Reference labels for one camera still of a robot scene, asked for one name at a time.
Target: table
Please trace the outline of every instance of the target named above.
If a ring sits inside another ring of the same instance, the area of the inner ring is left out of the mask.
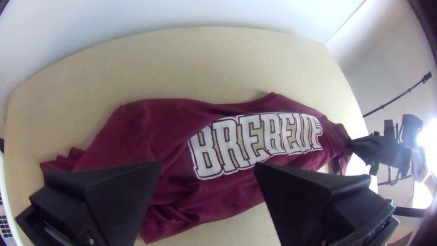
[[[276,92],[367,135],[355,97],[322,44],[291,34],[231,27],[183,28],[130,36],[58,61],[10,96],[5,183],[15,217],[43,186],[39,163],[90,144],[119,105],[145,98],[238,103]],[[328,172],[326,165],[323,172]],[[348,174],[368,173],[359,158]],[[29,245],[18,228],[24,245]],[[138,239],[136,245],[142,245]],[[265,204],[153,245],[279,245]]]

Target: white wall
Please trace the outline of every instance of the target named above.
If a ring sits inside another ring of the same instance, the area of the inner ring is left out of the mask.
[[[113,38],[181,26],[241,26],[325,43],[363,1],[13,0],[0,16],[0,102],[39,70]]]
[[[385,119],[401,123],[402,115],[406,113],[418,116],[426,124],[437,117],[437,69],[425,34],[406,0],[392,2],[389,11],[379,20],[373,34],[344,58],[343,61],[347,62],[341,64],[363,114],[403,93],[428,71],[432,72],[433,78],[385,109],[366,117],[367,128],[369,132],[383,132]],[[386,166],[380,166],[377,177],[378,182],[388,180]],[[379,186],[378,189],[381,196],[392,199],[396,205],[412,203],[412,179],[400,181],[395,186]],[[395,237],[400,238],[404,232],[399,229]]]

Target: maroon t-shirt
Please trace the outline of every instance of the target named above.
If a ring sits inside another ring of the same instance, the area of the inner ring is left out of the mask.
[[[344,174],[351,151],[343,125],[271,93],[238,104],[150,99],[119,107],[86,152],[41,164],[83,171],[159,160],[163,174],[140,229],[146,243],[237,215],[263,197],[256,162]]]

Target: white lettering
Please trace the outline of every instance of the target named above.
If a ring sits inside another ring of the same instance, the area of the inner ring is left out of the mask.
[[[237,162],[235,164],[242,169],[249,167],[249,162],[243,158],[241,149],[237,144],[237,123],[232,119],[220,120],[213,123],[213,129],[217,134],[217,144],[224,162],[224,171],[232,172],[236,170],[230,150]]]
[[[284,153],[285,150],[281,147],[281,127],[278,115],[261,114],[261,120],[264,122],[264,145],[270,155]]]
[[[219,119],[191,137],[188,146],[199,179],[214,179],[275,155],[322,150],[318,118],[302,113],[260,113]]]
[[[282,143],[284,144],[285,151],[288,155],[300,154],[299,145],[296,143],[296,130],[288,130],[288,126],[296,125],[295,119],[292,113],[280,113],[278,114],[282,120]]]
[[[267,154],[266,151],[264,151],[263,149],[254,148],[254,144],[257,144],[259,140],[258,136],[251,134],[251,126],[253,129],[261,128],[259,115],[240,117],[239,123],[241,124],[244,148],[246,149],[247,155],[249,156],[249,163],[253,165],[259,161],[267,159],[269,157],[269,154]]]
[[[197,177],[207,179],[219,174],[222,170],[211,134],[211,127],[205,127],[200,133],[190,138],[191,156]]]

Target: cable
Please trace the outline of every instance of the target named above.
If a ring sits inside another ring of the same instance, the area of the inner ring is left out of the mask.
[[[419,82],[417,82],[417,84],[415,84],[413,87],[409,88],[409,89],[406,90],[404,93],[402,93],[401,95],[397,96],[396,98],[394,98],[393,100],[389,101],[388,103],[383,104],[383,105],[381,105],[380,107],[378,107],[378,108],[376,108],[376,109],[374,109],[374,110],[368,112],[367,114],[363,115],[363,118],[365,118],[365,117],[367,117],[367,116],[369,116],[369,115],[371,115],[371,114],[373,114],[373,113],[375,113],[375,112],[377,112],[377,111],[379,111],[379,110],[385,108],[386,106],[388,106],[388,105],[390,105],[391,103],[395,102],[397,99],[399,99],[399,98],[405,96],[406,94],[410,93],[410,92],[411,92],[414,88],[416,88],[418,85],[420,85],[420,84],[422,84],[422,83],[423,83],[423,84],[426,83],[426,82],[427,82],[431,77],[432,77],[431,72],[427,73],[425,76],[423,76],[422,80],[419,81]]]
[[[394,186],[395,184],[397,184],[397,182],[399,182],[399,181],[401,181],[401,180],[404,180],[404,179],[408,179],[408,178],[411,177],[411,175],[407,175],[407,176],[405,176],[405,177],[403,177],[403,178],[399,178],[400,175],[401,175],[401,172],[400,172],[400,170],[398,170],[398,171],[397,171],[397,174],[396,174],[396,179],[395,179],[395,180],[392,180],[392,179],[391,179],[391,166],[389,166],[389,167],[388,167],[388,181],[387,181],[387,182],[378,183],[378,186],[381,186],[381,185],[390,185],[390,186]]]

